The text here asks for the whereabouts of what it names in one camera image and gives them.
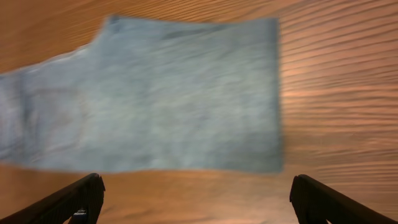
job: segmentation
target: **wooden table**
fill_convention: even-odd
[[[398,1],[13,0],[0,3],[0,72],[88,43],[105,16],[241,21],[279,15],[285,171],[103,174],[99,223],[297,223],[308,174],[398,219]],[[0,217],[84,174],[0,166]]]

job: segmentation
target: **blue fabric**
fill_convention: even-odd
[[[0,79],[1,159],[280,171],[278,26],[111,16],[92,43]]]

